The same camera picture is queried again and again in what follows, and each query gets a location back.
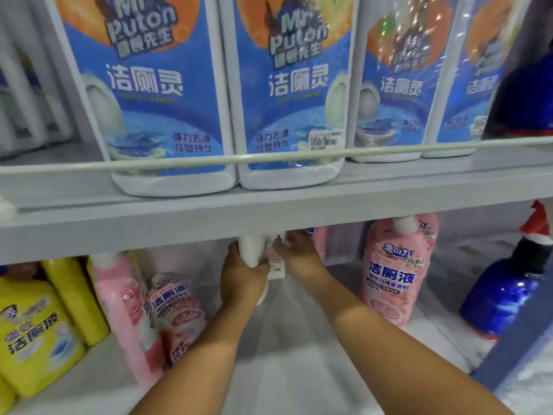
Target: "person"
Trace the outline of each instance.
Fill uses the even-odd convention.
[[[289,273],[322,307],[386,415],[513,415],[477,381],[364,306],[330,275],[311,240],[291,232],[288,241],[289,246],[274,243],[275,250]],[[132,415],[220,413],[240,335],[263,293],[268,271],[267,262],[248,267],[238,245],[230,245],[221,273],[221,308]],[[382,350],[405,358],[380,358]]]

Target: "person's right arm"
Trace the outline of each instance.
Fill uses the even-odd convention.
[[[387,415],[513,415],[480,383],[364,306],[330,275],[307,237],[292,232],[288,240],[275,250],[322,307]]]

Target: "blue spray bottle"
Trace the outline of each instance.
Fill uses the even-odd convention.
[[[488,266],[461,306],[464,320],[486,339],[498,340],[543,279],[553,240],[543,204],[532,208],[513,254]]]

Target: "yellow bottle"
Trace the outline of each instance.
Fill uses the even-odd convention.
[[[16,392],[0,377],[0,415],[8,412],[17,400]]]
[[[93,346],[104,339],[109,333],[106,319],[77,259],[48,259],[41,264],[86,344]]]
[[[40,392],[85,354],[81,335],[45,281],[0,277],[0,337],[0,374],[23,397]]]

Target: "forearm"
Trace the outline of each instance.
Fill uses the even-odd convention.
[[[184,356],[131,415],[218,415],[250,309],[222,307]]]
[[[304,286],[387,415],[511,413],[479,383],[365,307],[328,272]]]

